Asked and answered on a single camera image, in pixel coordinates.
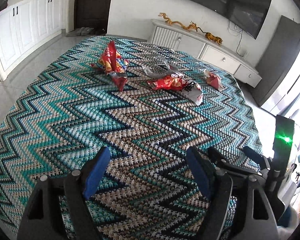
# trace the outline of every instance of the drawer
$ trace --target drawer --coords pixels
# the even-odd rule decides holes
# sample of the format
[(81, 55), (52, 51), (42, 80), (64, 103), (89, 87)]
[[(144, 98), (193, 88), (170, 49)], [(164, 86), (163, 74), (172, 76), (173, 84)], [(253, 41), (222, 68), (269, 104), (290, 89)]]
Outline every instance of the drawer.
[(258, 74), (243, 65), (239, 66), (238, 70), (234, 73), (234, 77), (254, 88), (262, 79)]
[(200, 57), (200, 59), (215, 65), (216, 67), (219, 67), (230, 74), (234, 74), (237, 68), (240, 66), (239, 62), (210, 46)]

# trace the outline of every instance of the blue gripper pad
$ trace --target blue gripper pad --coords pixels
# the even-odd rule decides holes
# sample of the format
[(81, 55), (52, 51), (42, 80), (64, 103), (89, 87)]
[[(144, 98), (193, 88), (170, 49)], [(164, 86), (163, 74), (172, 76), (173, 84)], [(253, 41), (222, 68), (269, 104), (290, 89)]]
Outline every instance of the blue gripper pad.
[(200, 192), (208, 200), (211, 200), (214, 194), (215, 183), (213, 165), (210, 161), (201, 158), (195, 147), (187, 149), (186, 160)]
[(88, 177), (85, 180), (85, 189), (83, 196), (88, 200), (98, 190), (99, 183), (108, 167), (111, 158), (111, 152), (108, 147), (102, 147), (97, 153), (97, 162), (90, 171)]

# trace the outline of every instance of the green led light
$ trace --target green led light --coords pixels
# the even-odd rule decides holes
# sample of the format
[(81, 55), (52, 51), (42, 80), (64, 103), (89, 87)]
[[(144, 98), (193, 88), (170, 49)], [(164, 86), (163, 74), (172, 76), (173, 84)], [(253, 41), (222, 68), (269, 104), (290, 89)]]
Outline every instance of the green led light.
[(283, 140), (283, 141), (285, 141), (286, 143), (292, 143), (292, 139), (290, 137), (281, 136), (281, 135), (277, 135), (276, 137)]

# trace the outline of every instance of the knitted blanket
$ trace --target knitted blanket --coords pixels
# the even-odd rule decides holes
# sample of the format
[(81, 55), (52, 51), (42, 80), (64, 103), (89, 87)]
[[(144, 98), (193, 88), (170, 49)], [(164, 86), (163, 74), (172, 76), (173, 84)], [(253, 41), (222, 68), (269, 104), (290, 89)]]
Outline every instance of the knitted blanket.
[[(130, 61), (122, 92), (110, 76), (91, 68), (110, 40)], [(196, 106), (180, 92), (152, 90), (142, 67), (163, 72), (157, 56), (201, 84)], [(219, 75), (219, 92), (203, 78)], [(111, 161), (87, 206), (104, 239), (193, 239), (209, 202), (186, 163), (189, 146), (215, 146), (231, 163), (258, 170), (242, 152), (261, 154), (252, 109), (228, 73), (190, 55), (111, 37), (91, 37), (49, 65), (16, 101), (0, 127), (0, 217), (16, 234), (37, 179), (80, 169), (101, 146)], [(68, 235), (75, 238), (60, 198)], [(224, 232), (231, 225), (235, 199)]]

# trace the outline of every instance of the white cabinet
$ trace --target white cabinet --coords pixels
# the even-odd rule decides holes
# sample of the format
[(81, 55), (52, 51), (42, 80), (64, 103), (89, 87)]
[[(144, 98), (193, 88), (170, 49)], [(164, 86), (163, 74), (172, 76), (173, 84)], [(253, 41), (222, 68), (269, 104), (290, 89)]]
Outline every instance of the white cabinet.
[(219, 67), (242, 82), (255, 87), (261, 77), (249, 62), (224, 45), (208, 40), (201, 32), (187, 31), (179, 25), (152, 19), (154, 31), (148, 42), (190, 54), (208, 64)]
[(62, 0), (23, 0), (0, 12), (0, 79), (62, 28)]
[(183, 35), (177, 50), (183, 51), (192, 57), (199, 58), (205, 43), (189, 36)]
[(34, 0), (34, 26), (37, 41), (50, 35), (50, 0)]
[(208, 46), (208, 48), (201, 54), (200, 59), (224, 69), (230, 74), (234, 74), (240, 66), (240, 63), (234, 60), (232, 57), (210, 46)]
[(34, 0), (34, 25), (37, 41), (62, 28), (62, 0)]
[(4, 71), (21, 56), (15, 28), (15, 15), (14, 6), (0, 12), (0, 60)]
[(234, 76), (237, 79), (249, 84), (250, 86), (252, 86), (254, 88), (258, 85), (258, 83), (261, 80), (261, 77), (258, 74), (252, 72), (250, 69), (246, 68), (243, 65), (239, 66), (239, 68), (235, 72)]
[(53, 34), (62, 26), (62, 0), (50, 0), (50, 33)]
[(16, 34), (21, 54), (36, 44), (33, 3), (34, 0), (24, 0), (14, 6)]
[(168, 30), (165, 28), (157, 27), (152, 40), (152, 44), (176, 49), (179, 46), (183, 34)]

